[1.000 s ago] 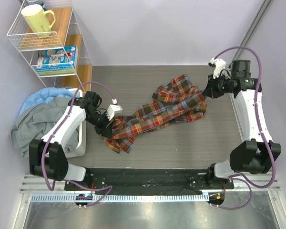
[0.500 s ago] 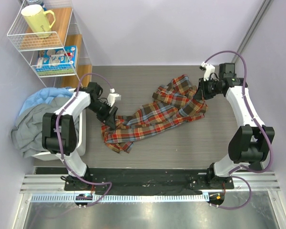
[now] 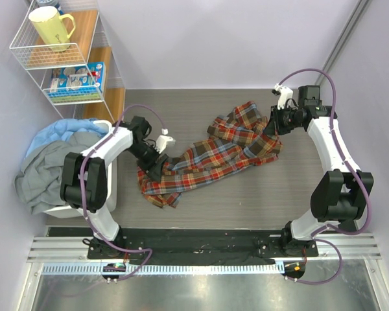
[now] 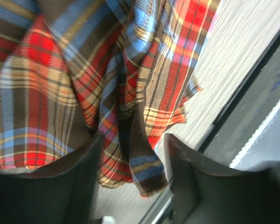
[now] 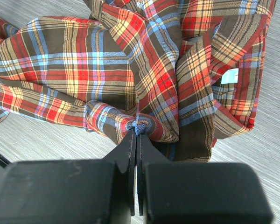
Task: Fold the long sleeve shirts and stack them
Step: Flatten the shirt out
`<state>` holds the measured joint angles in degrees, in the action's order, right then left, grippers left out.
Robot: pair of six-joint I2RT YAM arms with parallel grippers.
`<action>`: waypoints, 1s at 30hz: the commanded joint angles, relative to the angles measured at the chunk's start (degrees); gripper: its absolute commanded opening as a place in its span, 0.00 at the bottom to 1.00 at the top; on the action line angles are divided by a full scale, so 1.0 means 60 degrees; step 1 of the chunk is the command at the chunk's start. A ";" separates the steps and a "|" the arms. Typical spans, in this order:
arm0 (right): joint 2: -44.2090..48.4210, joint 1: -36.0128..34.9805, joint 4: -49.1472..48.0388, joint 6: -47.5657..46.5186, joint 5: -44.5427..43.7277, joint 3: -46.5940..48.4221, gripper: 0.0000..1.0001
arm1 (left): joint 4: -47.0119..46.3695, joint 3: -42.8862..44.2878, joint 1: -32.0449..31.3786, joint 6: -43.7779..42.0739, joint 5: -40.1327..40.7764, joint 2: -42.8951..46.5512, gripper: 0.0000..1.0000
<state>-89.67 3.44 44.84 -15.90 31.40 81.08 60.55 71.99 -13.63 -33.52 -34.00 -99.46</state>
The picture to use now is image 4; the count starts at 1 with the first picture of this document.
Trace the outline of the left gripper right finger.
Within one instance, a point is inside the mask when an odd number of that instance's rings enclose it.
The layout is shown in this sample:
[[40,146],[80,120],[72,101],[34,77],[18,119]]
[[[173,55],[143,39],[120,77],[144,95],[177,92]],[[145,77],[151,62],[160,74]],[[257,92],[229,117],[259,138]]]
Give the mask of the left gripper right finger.
[[175,224],[280,224],[276,168],[241,171],[220,164],[167,133]]

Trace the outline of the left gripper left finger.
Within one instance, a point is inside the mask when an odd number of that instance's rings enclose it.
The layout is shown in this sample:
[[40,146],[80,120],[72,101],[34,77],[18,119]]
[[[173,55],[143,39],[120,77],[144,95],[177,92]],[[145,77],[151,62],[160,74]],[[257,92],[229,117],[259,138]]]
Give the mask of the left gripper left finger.
[[30,173],[0,171],[0,224],[94,224],[103,136]]

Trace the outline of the plaid flannel shirt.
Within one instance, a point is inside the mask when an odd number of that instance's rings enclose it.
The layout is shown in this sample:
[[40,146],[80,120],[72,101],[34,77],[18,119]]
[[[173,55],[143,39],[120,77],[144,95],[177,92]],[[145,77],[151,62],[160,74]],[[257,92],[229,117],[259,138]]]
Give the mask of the plaid flannel shirt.
[[218,0],[0,0],[0,169],[36,169],[104,136],[99,182],[142,197],[185,123]]

